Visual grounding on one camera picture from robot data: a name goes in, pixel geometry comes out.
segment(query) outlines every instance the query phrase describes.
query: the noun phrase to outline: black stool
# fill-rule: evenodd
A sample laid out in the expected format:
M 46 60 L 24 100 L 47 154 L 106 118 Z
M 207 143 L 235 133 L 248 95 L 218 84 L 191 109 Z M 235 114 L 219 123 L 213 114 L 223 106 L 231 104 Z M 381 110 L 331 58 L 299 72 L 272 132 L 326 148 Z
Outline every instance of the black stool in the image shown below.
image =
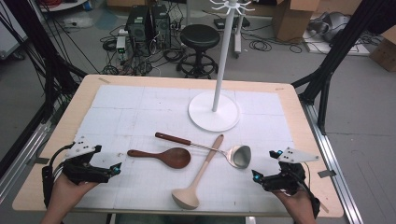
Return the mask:
M 183 71 L 185 77 L 205 77 L 211 79 L 213 71 L 219 71 L 219 66 L 215 61 L 205 54 L 207 49 L 214 48 L 220 42 L 219 33 L 212 27 L 202 24 L 186 26 L 180 34 L 180 40 L 187 47 L 195 50 L 194 54 L 184 56 L 177 64 L 177 71 Z M 189 57 L 195 56 L 195 62 L 187 62 Z M 203 63 L 202 59 L 207 58 L 210 62 Z

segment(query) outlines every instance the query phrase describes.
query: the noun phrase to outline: wooden table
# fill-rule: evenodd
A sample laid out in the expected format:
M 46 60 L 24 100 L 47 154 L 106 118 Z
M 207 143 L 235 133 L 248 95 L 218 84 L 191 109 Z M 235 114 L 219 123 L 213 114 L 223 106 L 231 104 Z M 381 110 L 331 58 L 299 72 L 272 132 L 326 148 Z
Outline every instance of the wooden table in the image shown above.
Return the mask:
M 115 77 L 104 75 L 86 76 L 82 81 L 80 87 L 78 88 L 78 91 L 76 92 L 69 107 L 67 107 L 64 115 L 62 116 L 59 124 L 57 125 L 40 157 L 50 158 L 57 149 L 69 145 L 73 142 L 81 122 L 83 121 L 87 111 L 91 107 L 92 100 L 94 99 L 95 94 L 102 85 L 214 90 L 216 87 L 216 81 L 205 79 L 166 77 Z M 295 92 L 295 89 L 290 84 L 224 80 L 222 83 L 222 89 L 226 91 L 257 91 L 276 93 L 283 107 L 284 115 L 290 129 L 290 134 L 294 143 L 294 147 L 300 150 L 310 152 L 312 154 L 320 155 L 316 140 L 311 132 L 304 111 L 302 110 L 302 107 L 300 105 L 298 96 Z M 62 158 L 62 155 L 58 156 L 54 164 L 58 164 Z M 43 204 L 41 180 L 41 169 L 43 166 L 44 165 L 42 164 L 36 164 L 33 167 L 32 172 L 27 177 L 25 183 L 23 184 L 19 194 L 17 195 L 13 203 L 13 208 L 15 210 L 44 211 L 46 209 L 45 205 Z M 311 172 L 311 190 L 325 206 L 325 208 L 322 207 L 320 209 L 321 212 L 319 213 L 319 216 L 341 217 L 344 214 L 344 211 L 337 197 L 332 181 L 329 177 L 320 178 L 318 176 L 318 172 L 326 170 L 326 166 L 323 160 L 309 162 L 309 168 Z M 79 208 L 76 210 L 107 213 L 134 212 L 128 210 L 97 210 L 90 208 Z M 178 210 L 173 212 L 173 214 L 190 213 L 191 212 L 185 210 Z M 285 217 L 288 214 L 286 212 L 276 214 L 262 212 L 260 214 L 253 215 L 264 217 Z

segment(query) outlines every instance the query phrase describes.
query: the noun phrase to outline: wooden ladle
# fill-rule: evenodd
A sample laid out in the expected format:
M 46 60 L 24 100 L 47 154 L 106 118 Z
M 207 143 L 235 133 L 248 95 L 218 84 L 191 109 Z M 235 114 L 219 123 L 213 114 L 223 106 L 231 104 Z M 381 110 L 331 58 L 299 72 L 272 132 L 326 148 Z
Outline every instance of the wooden ladle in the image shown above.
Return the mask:
M 215 143 L 213 144 L 213 148 L 219 148 L 222 141 L 224 139 L 224 135 L 221 134 L 216 139 Z M 207 154 L 206 160 L 201 167 L 201 170 L 198 172 L 198 175 L 192 181 L 191 185 L 186 189 L 174 189 L 172 190 L 172 198 L 174 199 L 175 203 L 184 209 L 192 210 L 199 206 L 199 199 L 196 196 L 196 189 L 201 179 L 202 174 L 204 173 L 206 166 L 212 160 L 213 156 L 215 156 L 216 151 L 211 150 L 209 154 Z
M 175 169 L 186 167 L 191 160 L 190 152 L 182 147 L 173 147 L 162 153 L 148 153 L 144 151 L 131 149 L 128 151 L 130 157 L 151 157 L 158 159 Z

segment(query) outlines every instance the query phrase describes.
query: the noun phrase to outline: white paper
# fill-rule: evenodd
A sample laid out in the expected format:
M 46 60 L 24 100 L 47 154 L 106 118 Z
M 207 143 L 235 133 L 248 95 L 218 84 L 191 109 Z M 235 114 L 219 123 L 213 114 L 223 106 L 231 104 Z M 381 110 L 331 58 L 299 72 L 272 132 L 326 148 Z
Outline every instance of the white paper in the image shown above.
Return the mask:
M 205 161 L 208 149 L 183 146 L 160 138 L 156 132 L 191 140 L 211 147 L 219 133 L 195 126 L 188 114 L 190 100 L 207 90 L 124 87 L 105 85 L 97 92 L 76 139 L 86 137 L 102 151 L 92 165 L 108 168 L 122 162 L 121 173 L 90 191 L 78 207 L 99 209 L 180 211 L 172 199 L 172 189 L 187 188 Z M 232 167 L 217 153 L 206 168 L 197 189 L 200 205 L 194 211 L 235 213 L 286 213 L 280 201 L 254 183 L 251 170 L 264 175 L 279 173 L 270 150 L 293 147 L 279 97 L 275 93 L 222 91 L 238 103 L 241 119 L 224 132 L 221 150 L 236 145 L 251 148 L 247 169 Z M 184 147 L 191 154 L 190 164 L 173 169 L 153 158 L 131 158 L 129 149 L 161 153 L 171 147 Z

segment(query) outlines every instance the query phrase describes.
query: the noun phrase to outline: white utensil stand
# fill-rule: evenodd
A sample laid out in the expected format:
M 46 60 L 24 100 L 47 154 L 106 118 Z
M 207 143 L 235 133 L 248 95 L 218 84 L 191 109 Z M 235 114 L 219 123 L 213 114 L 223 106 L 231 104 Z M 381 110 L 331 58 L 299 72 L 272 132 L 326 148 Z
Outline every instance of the white utensil stand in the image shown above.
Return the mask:
M 203 92 L 193 98 L 189 106 L 189 114 L 192 121 L 199 127 L 210 131 L 210 132 L 224 132 L 234 127 L 240 118 L 239 107 L 235 101 L 227 96 L 221 95 L 221 82 L 223 80 L 224 68 L 227 59 L 228 47 L 230 44 L 231 30 L 233 28 L 233 15 L 241 7 L 246 9 L 246 4 L 238 4 L 237 0 L 225 1 L 224 3 L 216 3 L 210 0 L 215 5 L 223 5 L 222 7 L 214 8 L 219 10 L 227 7 L 227 18 L 224 28 L 224 36 L 221 46 L 221 54 L 219 61 L 218 80 L 216 83 L 215 92 Z

